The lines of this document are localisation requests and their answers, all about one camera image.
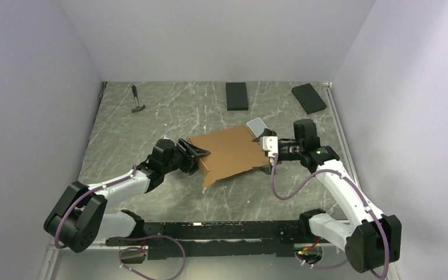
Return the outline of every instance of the hammer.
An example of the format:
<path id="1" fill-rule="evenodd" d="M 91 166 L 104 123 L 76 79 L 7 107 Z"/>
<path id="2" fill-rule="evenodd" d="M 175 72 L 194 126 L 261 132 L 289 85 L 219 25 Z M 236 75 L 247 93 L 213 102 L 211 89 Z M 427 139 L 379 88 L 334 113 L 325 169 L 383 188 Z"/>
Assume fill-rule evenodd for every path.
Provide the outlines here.
<path id="1" fill-rule="evenodd" d="M 136 86 L 131 86 L 131 90 L 133 91 L 133 96 L 135 97 L 135 102 L 136 102 L 136 108 L 131 109 L 131 112 L 132 113 L 140 112 L 141 110 L 145 109 L 145 105 L 140 107 L 140 104 L 138 103 L 137 87 Z"/>

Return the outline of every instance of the cable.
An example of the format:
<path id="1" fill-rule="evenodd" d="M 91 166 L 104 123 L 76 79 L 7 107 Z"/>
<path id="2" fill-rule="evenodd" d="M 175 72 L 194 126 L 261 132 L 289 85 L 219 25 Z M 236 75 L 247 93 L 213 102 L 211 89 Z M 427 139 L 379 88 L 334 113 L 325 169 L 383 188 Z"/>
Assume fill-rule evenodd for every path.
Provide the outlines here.
<path id="1" fill-rule="evenodd" d="M 91 190 L 88 190 L 86 193 L 84 193 L 83 195 L 81 195 L 77 200 L 75 200 L 75 201 L 71 204 L 71 206 L 68 208 L 68 210 L 64 213 L 64 216 L 62 217 L 61 221 L 59 222 L 59 225 L 58 225 L 58 227 L 57 227 L 57 230 L 55 231 L 55 236 L 54 236 L 54 246 L 55 246 L 57 249 L 64 249 L 64 248 L 66 248 L 66 245 L 64 245 L 64 244 L 61 245 L 61 244 L 59 243 L 59 234 L 61 233 L 62 227 L 64 226 L 64 223 L 65 223 L 66 220 L 68 219 L 68 217 L 69 217 L 69 215 L 71 214 L 71 212 L 73 212 L 73 210 L 75 210 L 75 207 L 76 207 L 76 206 L 77 206 L 83 199 L 85 199 L 86 197 L 88 197 L 90 194 L 95 193 L 96 191 L 100 191 L 100 190 L 102 190 L 102 189 L 104 189 L 104 188 L 112 187 L 112 186 L 114 186 L 114 185 L 116 185 L 116 184 L 122 183 L 122 182 L 124 182 L 124 181 L 126 181 L 126 180 L 129 180 L 129 179 L 133 178 L 134 175 L 135 175 L 136 170 L 137 170 L 137 166 L 136 166 L 136 165 L 133 165 L 133 168 L 132 168 L 131 172 L 130 172 L 129 174 L 127 174 L 125 177 L 120 178 L 120 179 L 118 179 L 118 180 L 116 180 L 116 181 L 112 181 L 112 182 L 110 182 L 110 183 L 107 183 L 107 184 L 105 184 L 105 185 L 98 186 L 98 187 L 93 188 L 93 189 L 91 189 Z M 178 271 L 173 277 L 171 277 L 171 278 L 169 278 L 169 279 L 167 279 L 167 280 L 174 280 L 174 279 L 176 279 L 176 278 L 182 273 L 182 271 L 183 271 L 183 269 L 184 269 L 184 265 L 185 265 L 185 263 L 186 263 L 186 253 L 184 252 L 184 249 L 183 249 L 183 246 L 181 245 L 181 243 L 179 243 L 176 239 L 174 239 L 174 238 L 172 238 L 172 237 L 170 237 L 170 236 L 165 236 L 165 235 L 152 235 L 152 236 L 145 236 L 145 237 L 140 237 L 140 238 L 126 238 L 126 237 L 120 237 L 120 236 L 117 236 L 117 238 L 119 238 L 119 239 L 123 239 L 123 240 L 126 240 L 126 241 L 142 241 L 142 240 L 143 240 L 144 242 L 145 242 L 145 240 L 148 240 L 148 239 L 154 239 L 154 238 L 164 238 L 164 239 L 169 239 L 169 240 L 171 240 L 172 242 L 176 243 L 176 245 L 178 245 L 179 249 L 181 249 L 181 252 L 182 252 L 182 254 L 183 254 L 183 264 L 181 265 L 181 268 L 179 269 L 179 271 Z M 129 267 L 129 266 L 123 264 L 123 262 L 122 262 L 122 260 L 121 260 L 121 257 L 123 256 L 123 254 L 124 254 L 126 251 L 130 251 L 130 250 L 136 250 L 136 251 L 140 251 L 140 250 L 141 250 L 142 252 L 145 252 L 145 249 L 140 248 L 140 247 L 129 247 L 129 248 L 126 248 L 126 249 L 124 249 L 123 251 L 119 252 L 118 260 L 119 260 L 119 262 L 120 262 L 120 264 L 121 264 L 121 265 L 120 265 L 120 268 L 123 267 L 123 268 L 125 268 L 125 269 L 127 269 L 127 270 L 133 272 L 134 274 L 137 274 L 138 276 L 143 277 L 143 278 L 145 278 L 145 279 L 147 279 L 147 280 L 155 280 L 155 279 L 150 278 L 150 277 L 148 277 L 148 276 L 146 276 L 146 275 L 140 273 L 139 271 L 137 271 L 137 270 L 135 270 L 135 269 L 132 269 L 131 267 Z"/>
<path id="2" fill-rule="evenodd" d="M 146 244 L 146 239 L 142 242 L 142 244 L 140 245 L 140 251 L 142 252 L 142 254 L 144 255 L 144 256 L 146 256 L 146 250 L 143 248 L 144 246 L 145 246 L 145 244 Z"/>
<path id="3" fill-rule="evenodd" d="M 356 192 L 356 194 L 358 195 L 358 197 L 360 198 L 360 200 L 363 203 L 363 206 L 369 207 L 366 199 L 364 198 L 363 194 L 361 193 L 361 191 L 358 189 L 358 187 L 356 186 L 355 183 L 353 183 L 353 181 L 351 181 L 348 177 L 343 177 L 342 174 L 339 171 L 333 170 L 333 169 L 321 169 L 321 170 L 317 170 L 314 173 L 312 173 L 310 176 L 308 176 L 303 182 L 301 182 L 301 184 L 298 186 L 298 188 L 296 190 L 294 190 L 291 194 L 282 197 L 277 193 L 277 190 L 275 189 L 275 180 L 274 180 L 274 175 L 275 175 L 275 169 L 277 168 L 277 161 L 279 159 L 279 155 L 276 153 L 274 154 L 274 165 L 272 165 L 272 170 L 271 170 L 271 183 L 272 183 L 272 192 L 274 193 L 274 195 L 279 198 L 280 200 L 288 200 L 292 197 L 294 197 L 305 185 L 306 183 L 308 183 L 308 181 L 310 181 L 313 177 L 317 176 L 320 173 L 333 173 L 338 175 L 340 178 L 344 179 L 352 188 L 353 190 Z M 379 278 L 379 279 L 385 279 L 387 277 L 387 274 L 389 273 L 389 241 L 387 240 L 387 236 L 386 233 L 384 231 L 384 229 L 382 228 L 382 224 L 379 222 L 379 220 L 377 219 L 377 217 L 375 216 L 375 214 L 373 213 L 373 211 L 368 208 L 368 213 L 370 214 L 370 216 L 372 217 L 373 221 L 375 222 L 375 225 L 377 226 L 380 235 L 382 237 L 382 242 L 384 243 L 384 269 L 382 270 L 382 274 L 378 275 L 373 269 L 370 269 L 370 271 L 372 272 L 373 276 Z M 344 262 L 338 264 L 338 265 L 333 265 L 332 267 L 315 267 L 313 266 L 312 268 L 318 268 L 321 270 L 327 270 L 327 269 L 332 269 L 332 268 L 338 268 L 342 265 L 344 265 L 345 263 L 347 263 L 348 260 L 345 260 Z"/>
<path id="4" fill-rule="evenodd" d="M 302 264 L 302 265 L 304 265 L 305 264 L 305 262 L 303 262 L 299 257 L 298 257 L 298 255 L 296 255 L 295 254 L 295 257 L 296 257 L 296 259 Z M 340 262 L 339 264 L 336 264 L 336 265 L 331 265 L 331 266 L 328 266 L 328 267 L 324 267 L 324 266 L 321 266 L 321 265 L 313 265 L 313 264 L 308 264 L 309 266 L 310 266 L 310 268 L 312 268 L 312 269 L 314 269 L 314 270 L 331 270 L 331 269 L 334 269 L 334 268 L 339 268 L 339 267 L 341 267 L 341 266 L 343 266 L 343 265 L 345 265 L 345 264 L 347 264 L 348 263 L 348 259 L 346 259 L 346 260 L 344 260 L 344 261 L 342 261 L 342 262 Z"/>
<path id="5" fill-rule="evenodd" d="M 303 251 L 310 251 L 311 249 L 315 248 L 315 246 L 317 246 L 319 241 L 320 241 L 320 237 L 317 237 L 317 239 L 315 239 L 315 242 L 313 243 L 313 245 L 303 248 Z"/>
<path id="6" fill-rule="evenodd" d="M 140 238 L 126 238 L 126 237 L 119 237 L 118 236 L 117 238 L 123 239 L 123 240 L 126 240 L 126 241 L 141 241 L 141 240 L 148 240 L 148 239 L 154 239 L 154 238 L 164 238 L 164 239 L 171 240 L 172 242 L 176 243 L 176 245 L 178 245 L 179 249 L 181 250 L 181 253 L 183 254 L 183 264 L 181 264 L 181 268 L 179 269 L 179 271 L 173 277 L 168 278 L 166 280 L 174 280 L 174 279 L 178 278 L 179 275 L 181 275 L 181 273 L 183 272 L 184 265 L 186 264 L 186 253 L 184 252 L 183 245 L 181 245 L 181 243 L 179 243 L 179 241 L 177 241 L 176 239 L 174 239 L 174 238 L 172 238 L 170 236 L 166 236 L 166 235 L 152 235 L 152 236 L 145 236 L 145 237 L 140 237 Z M 129 270 L 129 271 L 133 272 L 134 274 L 136 274 L 136 275 L 138 275 L 140 277 L 143 277 L 143 278 L 145 278 L 147 280 L 156 280 L 154 278 L 146 276 L 145 274 L 139 272 L 138 270 L 135 270 L 135 269 L 133 269 L 133 268 L 123 264 L 123 262 L 121 260 L 121 257 L 123 256 L 123 254 L 125 252 L 127 252 L 127 251 L 133 251 L 133 250 L 139 251 L 140 248 L 139 247 L 128 247 L 126 249 L 123 249 L 123 251 L 119 252 L 119 256 L 118 256 L 118 261 L 120 263 L 119 267 L 120 268 L 123 267 L 126 270 Z"/>

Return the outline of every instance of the hammer head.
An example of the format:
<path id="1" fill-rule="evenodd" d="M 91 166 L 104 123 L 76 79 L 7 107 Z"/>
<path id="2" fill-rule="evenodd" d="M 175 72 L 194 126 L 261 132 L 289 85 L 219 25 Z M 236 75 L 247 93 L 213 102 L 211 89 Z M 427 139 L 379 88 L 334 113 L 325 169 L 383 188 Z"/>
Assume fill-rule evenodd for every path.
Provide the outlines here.
<path id="1" fill-rule="evenodd" d="M 136 112 L 140 112 L 143 109 L 145 109 L 145 105 L 142 105 L 142 107 L 137 106 L 136 108 L 131 109 L 131 112 L 136 113 Z"/>

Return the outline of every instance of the black joint housing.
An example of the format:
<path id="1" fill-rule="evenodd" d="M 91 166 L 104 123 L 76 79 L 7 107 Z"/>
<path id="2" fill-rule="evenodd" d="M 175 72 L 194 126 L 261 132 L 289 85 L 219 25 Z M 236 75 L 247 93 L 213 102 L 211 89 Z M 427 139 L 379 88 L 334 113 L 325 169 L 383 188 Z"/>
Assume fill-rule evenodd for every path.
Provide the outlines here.
<path id="1" fill-rule="evenodd" d="M 293 122 L 295 140 L 298 141 L 301 150 L 320 148 L 320 138 L 317 136 L 317 125 L 310 119 Z"/>
<path id="2" fill-rule="evenodd" d="M 68 208 L 87 191 L 86 185 L 78 181 L 71 183 L 45 220 L 44 230 L 55 236 Z M 106 205 L 107 199 L 103 195 L 91 194 L 86 197 L 67 217 L 59 234 L 59 241 L 75 253 L 85 250 L 93 243 L 99 232 Z"/>
<path id="3" fill-rule="evenodd" d="M 303 163 L 302 165 L 308 168 L 308 171 L 311 173 L 317 171 L 317 167 L 319 165 L 323 165 L 329 160 L 339 160 L 339 156 L 330 146 L 322 146 L 313 150 L 307 150 L 304 155 L 306 155 L 306 158 L 309 159 L 309 162 L 308 165 L 304 165 Z"/>
<path id="4" fill-rule="evenodd" d="M 401 222 L 395 215 L 379 219 L 389 243 L 389 262 L 399 260 Z M 364 221 L 356 227 L 345 246 L 349 263 L 359 273 L 384 265 L 384 245 L 375 222 Z"/>

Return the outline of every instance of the hammer handle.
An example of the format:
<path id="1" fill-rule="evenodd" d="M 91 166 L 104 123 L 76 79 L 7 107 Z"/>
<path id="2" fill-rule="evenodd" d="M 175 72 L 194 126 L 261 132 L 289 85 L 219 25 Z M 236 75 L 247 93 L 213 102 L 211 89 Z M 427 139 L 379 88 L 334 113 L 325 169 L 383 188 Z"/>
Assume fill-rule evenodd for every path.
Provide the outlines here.
<path id="1" fill-rule="evenodd" d="M 131 90 L 133 91 L 133 96 L 135 98 L 138 98 L 137 87 L 136 86 L 131 86 Z"/>

